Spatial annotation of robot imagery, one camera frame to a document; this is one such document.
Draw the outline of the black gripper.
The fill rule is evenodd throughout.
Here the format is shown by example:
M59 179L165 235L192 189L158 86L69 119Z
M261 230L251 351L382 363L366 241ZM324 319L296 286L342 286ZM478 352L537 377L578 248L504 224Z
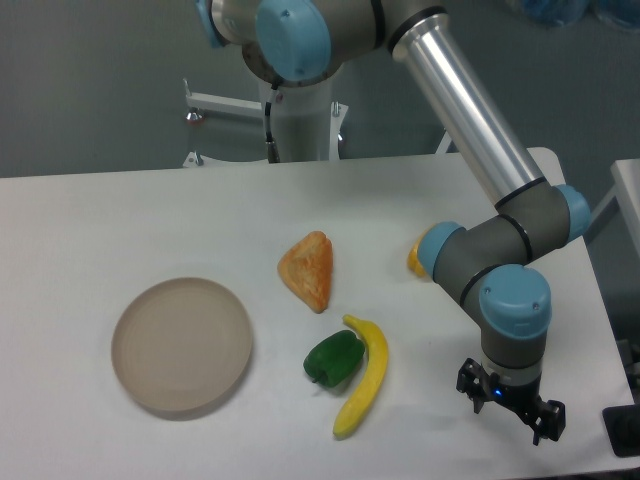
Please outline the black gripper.
M557 442L566 427L565 404L539 398L541 375L540 364L522 369L497 364L482 367L467 358L458 371L456 390L472 401L475 413L493 402L526 419L533 431L532 443L538 446L541 440Z

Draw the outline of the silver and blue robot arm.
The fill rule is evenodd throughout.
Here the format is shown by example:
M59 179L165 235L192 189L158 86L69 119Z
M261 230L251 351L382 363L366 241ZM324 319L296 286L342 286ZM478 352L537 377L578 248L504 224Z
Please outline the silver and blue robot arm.
M344 63L383 48L409 70L496 209L472 229L431 227L409 257L480 329L483 357L463 363L456 387L476 409L493 402L516 414L535 440L559 439L565 407L539 394L551 293L531 263L583 235L590 210L572 187L551 185L517 141L459 51L444 5L199 1L195 9L211 46L239 46L267 84L272 163L328 158L328 116L307 112L309 93Z

